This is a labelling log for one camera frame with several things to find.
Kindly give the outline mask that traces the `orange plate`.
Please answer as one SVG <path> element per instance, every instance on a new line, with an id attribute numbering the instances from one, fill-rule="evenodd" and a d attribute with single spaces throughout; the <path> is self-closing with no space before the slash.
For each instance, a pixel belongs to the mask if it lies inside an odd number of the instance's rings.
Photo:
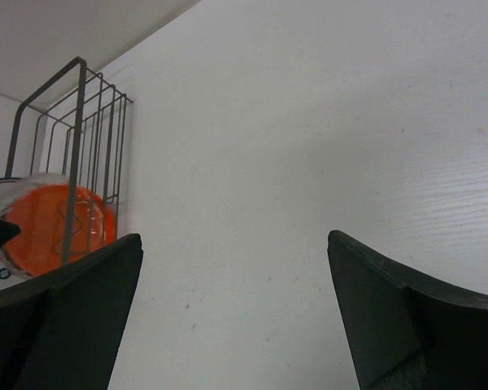
<path id="1" fill-rule="evenodd" d="M 2 217 L 20 234 L 2 247 L 0 256 L 17 275 L 28 279 L 61 267 L 67 205 L 68 185 L 46 184 L 6 208 Z M 76 188 L 73 211 L 70 263 L 111 244 L 117 233 L 111 209 L 89 189 Z"/>

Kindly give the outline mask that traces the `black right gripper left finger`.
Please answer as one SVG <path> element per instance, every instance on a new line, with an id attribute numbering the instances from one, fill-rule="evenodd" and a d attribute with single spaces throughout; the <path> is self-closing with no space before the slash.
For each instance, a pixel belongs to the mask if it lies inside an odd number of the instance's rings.
<path id="1" fill-rule="evenodd" d="M 0 389 L 106 389 L 141 267 L 128 234 L 0 291 Z"/>

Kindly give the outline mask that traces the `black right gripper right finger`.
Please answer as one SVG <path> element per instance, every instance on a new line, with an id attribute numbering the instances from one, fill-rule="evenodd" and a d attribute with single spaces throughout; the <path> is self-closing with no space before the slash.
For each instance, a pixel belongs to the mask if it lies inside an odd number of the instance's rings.
<path id="1" fill-rule="evenodd" d="M 362 389 L 488 389 L 488 295 L 396 262 L 338 230 L 334 291 Z"/>

